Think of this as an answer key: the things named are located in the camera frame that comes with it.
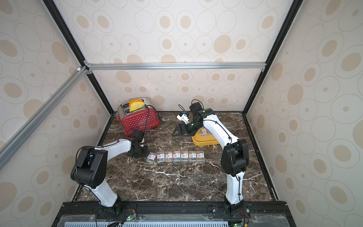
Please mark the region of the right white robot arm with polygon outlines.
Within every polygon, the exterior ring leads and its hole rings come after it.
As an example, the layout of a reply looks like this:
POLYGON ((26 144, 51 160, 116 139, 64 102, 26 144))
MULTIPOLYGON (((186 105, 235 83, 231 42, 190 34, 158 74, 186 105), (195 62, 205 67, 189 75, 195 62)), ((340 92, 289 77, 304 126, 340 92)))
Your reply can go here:
POLYGON ((201 128, 209 130, 223 149, 220 162, 227 175, 226 210, 231 214, 241 211, 244 201, 243 178, 250 163, 247 141, 233 135, 216 113, 210 108, 204 109, 200 102, 191 103, 190 112, 192 119, 189 119, 185 110, 177 115, 177 119, 182 122, 176 125, 172 136, 192 137, 201 128))

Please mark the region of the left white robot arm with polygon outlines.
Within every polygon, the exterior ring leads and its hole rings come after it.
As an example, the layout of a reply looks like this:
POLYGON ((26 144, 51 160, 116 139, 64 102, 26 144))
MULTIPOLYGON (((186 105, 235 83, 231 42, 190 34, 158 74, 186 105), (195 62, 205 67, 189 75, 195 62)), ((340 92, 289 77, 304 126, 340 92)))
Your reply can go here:
POLYGON ((107 183, 107 162, 126 153, 132 158, 148 155, 144 132, 135 129, 131 136, 119 138, 104 146, 83 146, 78 149, 71 179, 88 189, 99 201, 102 209, 112 216, 119 216, 123 210, 120 197, 107 183))

